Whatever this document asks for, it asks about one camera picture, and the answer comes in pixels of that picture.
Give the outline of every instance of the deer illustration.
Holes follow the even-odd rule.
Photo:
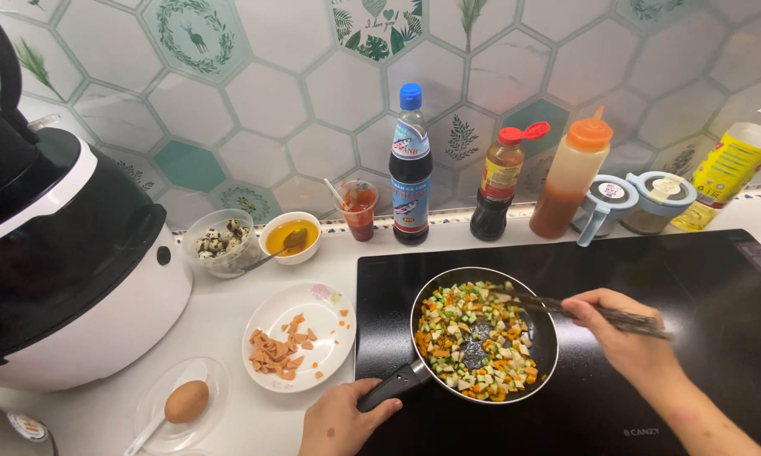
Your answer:
[[[180,27],[183,28],[183,30],[186,30],[186,33],[189,34],[189,38],[192,39],[192,42],[195,43],[195,46],[197,46],[197,50],[201,52],[201,54],[205,53],[208,48],[206,48],[206,43],[203,43],[203,36],[198,35],[197,33],[192,33],[192,24],[190,23],[180,23]]]

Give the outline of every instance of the cooktop brand logo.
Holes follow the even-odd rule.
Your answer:
[[[623,435],[626,437],[654,436],[657,434],[659,434],[659,428],[623,429]]]

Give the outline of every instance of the clear plastic plate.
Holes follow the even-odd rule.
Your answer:
[[[139,401],[134,422],[136,435],[144,430],[159,410],[163,409],[166,399],[172,393],[175,381],[194,360],[203,362],[208,370],[206,384],[209,386],[209,404],[206,410],[203,410],[201,416],[191,423],[172,424],[164,421],[144,442],[143,449],[147,453],[166,455],[192,448],[209,435],[226,413],[226,407],[231,398],[231,375],[228,369],[212,358],[187,359],[164,372]]]

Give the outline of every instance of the blue bottle cap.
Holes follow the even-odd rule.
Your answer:
[[[423,89],[420,84],[409,82],[400,88],[400,109],[413,111],[423,105]]]

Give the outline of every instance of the pan handle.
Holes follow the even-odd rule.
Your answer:
[[[417,358],[414,362],[398,368],[363,398],[358,399],[358,411],[366,413],[386,399],[400,398],[406,391],[417,388],[431,378],[428,367],[422,359]]]

